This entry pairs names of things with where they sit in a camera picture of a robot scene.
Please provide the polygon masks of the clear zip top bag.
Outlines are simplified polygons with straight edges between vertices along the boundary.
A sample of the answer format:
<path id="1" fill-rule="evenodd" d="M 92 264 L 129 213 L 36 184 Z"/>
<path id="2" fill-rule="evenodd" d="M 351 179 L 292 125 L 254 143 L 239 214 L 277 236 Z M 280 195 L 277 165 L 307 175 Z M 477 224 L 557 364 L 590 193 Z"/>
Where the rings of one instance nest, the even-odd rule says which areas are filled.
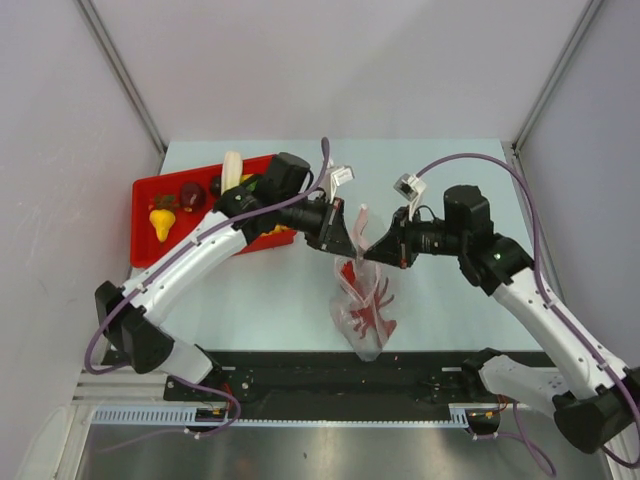
<path id="1" fill-rule="evenodd" d="M 368 223 L 369 208 L 363 204 L 350 233 L 356 257 L 334 261 L 338 289 L 329 305 L 335 327 L 363 362 L 375 361 L 397 328 L 397 321 L 385 316 L 395 300 L 390 279 L 379 264 L 364 258 L 371 246 L 365 237 Z"/>

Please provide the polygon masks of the red toy lobster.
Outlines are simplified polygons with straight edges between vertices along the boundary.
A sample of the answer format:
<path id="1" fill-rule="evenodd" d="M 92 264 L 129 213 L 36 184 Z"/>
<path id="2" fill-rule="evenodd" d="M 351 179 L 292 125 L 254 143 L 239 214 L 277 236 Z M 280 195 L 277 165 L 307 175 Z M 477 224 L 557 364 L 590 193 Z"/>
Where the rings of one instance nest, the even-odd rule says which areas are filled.
<path id="1" fill-rule="evenodd" d="M 335 325 L 347 338 L 371 339 L 384 347 L 397 327 L 396 320 L 382 314 L 395 299 L 388 293 L 389 278 L 374 262 L 346 260 L 336 268 L 339 289 L 331 303 Z"/>

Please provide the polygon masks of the dark purple plum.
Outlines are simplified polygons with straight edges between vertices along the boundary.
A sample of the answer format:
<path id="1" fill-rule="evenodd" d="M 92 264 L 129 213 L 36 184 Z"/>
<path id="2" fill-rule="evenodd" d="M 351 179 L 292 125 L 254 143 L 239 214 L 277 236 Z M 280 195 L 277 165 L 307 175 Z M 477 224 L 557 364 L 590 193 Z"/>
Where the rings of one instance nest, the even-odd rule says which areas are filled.
<path id="1" fill-rule="evenodd" d="M 209 192 L 213 197 L 220 197 L 222 194 L 222 178 L 220 175 L 214 176 L 209 184 Z"/>

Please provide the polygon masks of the yellow bell pepper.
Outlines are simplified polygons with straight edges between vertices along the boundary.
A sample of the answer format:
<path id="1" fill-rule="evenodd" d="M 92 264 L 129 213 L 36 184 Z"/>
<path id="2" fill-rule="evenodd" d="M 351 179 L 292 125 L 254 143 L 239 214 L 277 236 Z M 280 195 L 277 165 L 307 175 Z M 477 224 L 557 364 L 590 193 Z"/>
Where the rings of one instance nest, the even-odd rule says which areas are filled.
<path id="1" fill-rule="evenodd" d="M 149 214 L 149 222 L 154 228 L 156 239 L 160 243 L 164 243 L 167 240 L 175 221 L 175 214 L 171 210 L 155 209 Z"/>

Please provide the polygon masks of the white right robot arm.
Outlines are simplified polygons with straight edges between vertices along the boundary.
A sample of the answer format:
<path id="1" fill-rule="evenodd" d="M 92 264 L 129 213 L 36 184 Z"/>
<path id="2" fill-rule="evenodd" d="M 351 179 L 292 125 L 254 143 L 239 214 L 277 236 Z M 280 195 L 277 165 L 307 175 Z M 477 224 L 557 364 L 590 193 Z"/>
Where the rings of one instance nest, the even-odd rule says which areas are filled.
<path id="1" fill-rule="evenodd" d="M 639 414 L 638 369 L 587 332 L 536 278 L 534 260 L 525 250 L 495 232 L 489 201 L 478 187 L 451 187 L 443 203 L 443 218 L 430 221 L 399 208 L 365 259 L 405 269 L 421 254 L 456 258 L 466 280 L 508 310 L 557 369 L 543 372 L 486 348 L 464 362 L 463 393 L 473 401 L 504 395 L 552 418 L 579 451 L 603 448 Z"/>

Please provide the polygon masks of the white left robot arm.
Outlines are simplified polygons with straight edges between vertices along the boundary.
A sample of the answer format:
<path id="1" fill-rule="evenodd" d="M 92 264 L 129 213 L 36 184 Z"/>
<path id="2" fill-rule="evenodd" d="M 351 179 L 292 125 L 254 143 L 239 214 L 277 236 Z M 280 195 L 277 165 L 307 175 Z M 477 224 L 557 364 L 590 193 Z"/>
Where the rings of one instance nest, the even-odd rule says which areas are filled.
<path id="1" fill-rule="evenodd" d="M 201 347 L 176 338 L 162 325 L 176 301 L 229 257 L 276 226 L 302 233 L 309 247 L 343 257 L 356 250 L 344 221 L 339 186 L 353 179 L 349 166 L 323 161 L 315 183 L 309 164 L 281 152 L 263 174 L 226 190 L 199 224 L 160 260 L 116 286 L 106 281 L 95 292 L 99 333 L 138 374 L 162 371 L 186 381 L 197 398 L 221 387 L 219 365 Z"/>

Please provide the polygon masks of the yellow banana bunch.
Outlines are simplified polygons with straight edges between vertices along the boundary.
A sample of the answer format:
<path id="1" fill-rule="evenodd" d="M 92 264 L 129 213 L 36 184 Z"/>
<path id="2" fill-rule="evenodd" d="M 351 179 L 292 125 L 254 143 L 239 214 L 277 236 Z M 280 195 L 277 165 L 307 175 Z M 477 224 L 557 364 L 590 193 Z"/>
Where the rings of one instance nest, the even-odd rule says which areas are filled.
<path id="1" fill-rule="evenodd" d="M 283 234 L 295 234 L 295 231 L 290 227 L 278 224 L 271 231 L 264 233 L 264 236 L 283 235 Z"/>

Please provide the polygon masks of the white green leek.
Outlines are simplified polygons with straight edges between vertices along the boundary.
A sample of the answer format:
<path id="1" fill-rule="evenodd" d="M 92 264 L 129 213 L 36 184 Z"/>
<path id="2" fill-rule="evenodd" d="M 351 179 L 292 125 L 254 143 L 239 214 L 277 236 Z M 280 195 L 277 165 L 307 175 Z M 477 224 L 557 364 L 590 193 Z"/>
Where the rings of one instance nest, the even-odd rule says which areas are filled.
<path id="1" fill-rule="evenodd" d="M 243 160 L 237 151 L 227 151 L 224 156 L 221 172 L 221 192 L 237 187 L 243 175 Z"/>

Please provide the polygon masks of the red plastic tray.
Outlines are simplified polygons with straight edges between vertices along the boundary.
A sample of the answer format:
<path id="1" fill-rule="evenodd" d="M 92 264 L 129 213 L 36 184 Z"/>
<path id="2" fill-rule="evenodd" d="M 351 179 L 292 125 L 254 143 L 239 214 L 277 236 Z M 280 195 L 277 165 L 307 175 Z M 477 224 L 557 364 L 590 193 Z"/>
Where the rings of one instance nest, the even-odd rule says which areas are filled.
<path id="1" fill-rule="evenodd" d="M 221 164 L 147 177 L 132 185 L 130 263 L 148 268 L 189 236 L 211 211 L 219 191 L 211 187 L 222 175 Z M 153 212 L 170 211 L 174 223 L 160 241 Z"/>

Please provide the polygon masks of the cherry tomato sprig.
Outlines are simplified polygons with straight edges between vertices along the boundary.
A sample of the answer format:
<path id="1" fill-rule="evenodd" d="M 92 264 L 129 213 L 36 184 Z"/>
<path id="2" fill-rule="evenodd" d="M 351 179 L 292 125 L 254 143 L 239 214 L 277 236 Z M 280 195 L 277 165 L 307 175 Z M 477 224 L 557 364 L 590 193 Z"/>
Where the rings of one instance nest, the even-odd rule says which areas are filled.
<path id="1" fill-rule="evenodd" d="M 148 205 L 148 210 L 169 210 L 176 211 L 180 208 L 180 203 L 175 195 L 155 195 Z"/>

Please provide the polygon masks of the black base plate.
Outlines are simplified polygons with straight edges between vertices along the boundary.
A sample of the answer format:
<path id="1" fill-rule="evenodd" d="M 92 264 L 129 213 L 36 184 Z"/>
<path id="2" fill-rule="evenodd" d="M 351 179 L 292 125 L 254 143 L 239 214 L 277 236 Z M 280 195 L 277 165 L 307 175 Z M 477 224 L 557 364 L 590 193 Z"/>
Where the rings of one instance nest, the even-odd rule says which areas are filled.
<path id="1" fill-rule="evenodd" d="M 246 421 L 421 422 L 455 404 L 502 410 L 510 402 L 466 379 L 471 351 L 387 352 L 365 363 L 348 352 L 218 351 L 215 385 Z"/>

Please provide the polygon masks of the aluminium frame rail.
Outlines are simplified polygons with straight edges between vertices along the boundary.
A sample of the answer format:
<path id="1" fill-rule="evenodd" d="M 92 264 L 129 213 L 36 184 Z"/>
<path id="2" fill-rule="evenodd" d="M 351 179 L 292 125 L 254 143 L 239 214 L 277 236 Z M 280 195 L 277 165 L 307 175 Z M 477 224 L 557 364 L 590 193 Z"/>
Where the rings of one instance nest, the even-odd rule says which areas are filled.
<path id="1" fill-rule="evenodd" d="M 80 384 L 72 396 L 72 405 L 151 406 L 162 405 L 163 384 Z"/>

